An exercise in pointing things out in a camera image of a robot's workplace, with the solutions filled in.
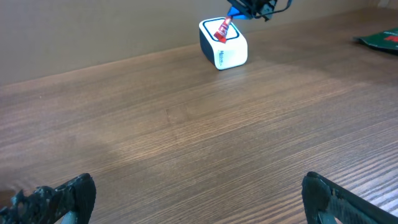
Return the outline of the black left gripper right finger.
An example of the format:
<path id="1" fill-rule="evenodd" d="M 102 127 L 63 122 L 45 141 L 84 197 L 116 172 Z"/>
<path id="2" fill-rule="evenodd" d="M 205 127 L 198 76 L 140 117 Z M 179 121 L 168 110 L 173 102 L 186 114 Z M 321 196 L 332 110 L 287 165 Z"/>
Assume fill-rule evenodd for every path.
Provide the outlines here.
<path id="1" fill-rule="evenodd" d="M 303 178 L 302 200 L 308 224 L 397 223 L 396 216 L 316 172 Z"/>

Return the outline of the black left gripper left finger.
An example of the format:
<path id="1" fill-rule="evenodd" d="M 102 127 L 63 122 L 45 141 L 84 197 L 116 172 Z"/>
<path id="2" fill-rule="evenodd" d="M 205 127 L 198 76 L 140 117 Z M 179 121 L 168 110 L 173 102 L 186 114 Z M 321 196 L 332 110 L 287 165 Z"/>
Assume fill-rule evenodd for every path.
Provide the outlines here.
<path id="1" fill-rule="evenodd" d="M 87 224 L 96 200 L 91 175 L 83 173 L 56 188 L 37 187 L 25 196 L 23 191 L 11 198 L 12 205 L 1 209 L 1 223 Z"/>

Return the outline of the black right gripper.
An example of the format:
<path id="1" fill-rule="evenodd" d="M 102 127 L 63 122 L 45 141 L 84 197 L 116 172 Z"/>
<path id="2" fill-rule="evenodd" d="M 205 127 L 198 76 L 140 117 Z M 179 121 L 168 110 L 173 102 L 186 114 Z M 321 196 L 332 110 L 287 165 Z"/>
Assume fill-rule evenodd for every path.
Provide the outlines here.
<path id="1" fill-rule="evenodd" d="M 271 19 L 275 13 L 275 0 L 228 0 L 231 7 L 227 16 L 233 19 Z"/>

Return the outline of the red snack stick packet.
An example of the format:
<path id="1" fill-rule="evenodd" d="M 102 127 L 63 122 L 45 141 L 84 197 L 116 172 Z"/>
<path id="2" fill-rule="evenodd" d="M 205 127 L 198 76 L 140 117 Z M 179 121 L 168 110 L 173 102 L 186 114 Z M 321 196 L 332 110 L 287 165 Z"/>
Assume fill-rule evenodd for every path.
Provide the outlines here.
<path id="1" fill-rule="evenodd" d="M 227 34 L 228 34 L 228 29 L 229 26 L 232 22 L 233 18 L 231 16 L 227 16 L 223 23 L 220 25 L 220 27 L 218 28 L 218 30 L 214 33 L 214 37 L 220 41 L 221 43 L 226 43 L 227 41 Z"/>

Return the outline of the green 3M glove packet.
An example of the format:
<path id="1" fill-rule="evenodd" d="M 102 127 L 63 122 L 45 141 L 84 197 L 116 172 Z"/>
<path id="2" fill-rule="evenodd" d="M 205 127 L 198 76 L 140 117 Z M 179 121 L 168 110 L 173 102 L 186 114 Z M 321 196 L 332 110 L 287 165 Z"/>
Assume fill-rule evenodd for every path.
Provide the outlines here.
<path id="1" fill-rule="evenodd" d="M 397 28 L 368 36 L 354 37 L 353 40 L 371 49 L 397 55 Z"/>

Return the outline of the white barcode scanner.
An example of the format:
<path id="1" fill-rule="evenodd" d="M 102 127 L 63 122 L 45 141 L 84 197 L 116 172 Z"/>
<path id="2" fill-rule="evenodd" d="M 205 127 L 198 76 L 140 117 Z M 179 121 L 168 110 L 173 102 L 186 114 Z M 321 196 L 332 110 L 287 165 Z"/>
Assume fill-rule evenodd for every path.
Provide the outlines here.
<path id="1" fill-rule="evenodd" d="M 248 59 L 247 40 L 233 22 L 229 25 L 225 43 L 214 36 L 224 20 L 224 17 L 216 17 L 201 21 L 198 25 L 201 50 L 218 70 L 241 66 Z"/>

